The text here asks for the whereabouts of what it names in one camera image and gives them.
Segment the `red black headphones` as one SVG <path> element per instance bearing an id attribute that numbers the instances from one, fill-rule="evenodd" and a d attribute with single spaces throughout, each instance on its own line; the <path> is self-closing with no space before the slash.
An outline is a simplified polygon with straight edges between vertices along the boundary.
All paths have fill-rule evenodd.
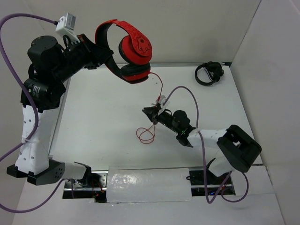
<path id="1" fill-rule="evenodd" d="M 119 53 L 127 62 L 127 65 L 118 67 L 113 56 L 111 56 L 105 61 L 106 67 L 127 83 L 136 84 L 146 81 L 151 70 L 150 60 L 152 59 L 153 49 L 150 40 L 136 27 L 126 21 L 108 20 L 97 27 L 95 44 L 109 48 L 107 33 L 113 24 L 127 33 L 118 47 Z"/>

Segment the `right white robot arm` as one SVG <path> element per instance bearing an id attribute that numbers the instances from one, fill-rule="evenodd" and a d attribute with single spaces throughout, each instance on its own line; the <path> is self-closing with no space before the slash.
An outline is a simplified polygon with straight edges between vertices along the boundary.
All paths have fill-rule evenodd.
<path id="1" fill-rule="evenodd" d="M 230 171 L 247 173 L 262 148 L 251 136 L 237 125 L 227 129 L 205 130 L 190 125 L 190 119 L 183 110 L 171 114 L 167 109 L 157 106 L 145 107 L 142 112 L 154 124 L 161 123 L 175 132 L 177 141 L 186 147 L 208 147 L 222 152 L 222 156 L 206 164 L 205 180 L 214 184 Z"/>

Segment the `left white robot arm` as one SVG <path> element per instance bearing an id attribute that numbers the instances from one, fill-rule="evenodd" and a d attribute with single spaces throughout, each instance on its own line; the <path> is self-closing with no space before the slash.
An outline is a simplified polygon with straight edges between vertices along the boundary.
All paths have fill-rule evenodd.
<path id="1" fill-rule="evenodd" d="M 63 40 L 64 45 L 60 45 L 53 36 L 38 37 L 27 52 L 31 65 L 21 94 L 22 145 L 17 161 L 7 168 L 7 174 L 26 178 L 36 186 L 70 179 L 87 187 L 93 179 L 91 167 L 51 159 L 51 137 L 60 101 L 66 92 L 65 81 L 83 68 L 96 69 L 113 52 L 96 45 L 83 34 L 74 44 L 68 37 L 63 37 Z"/>

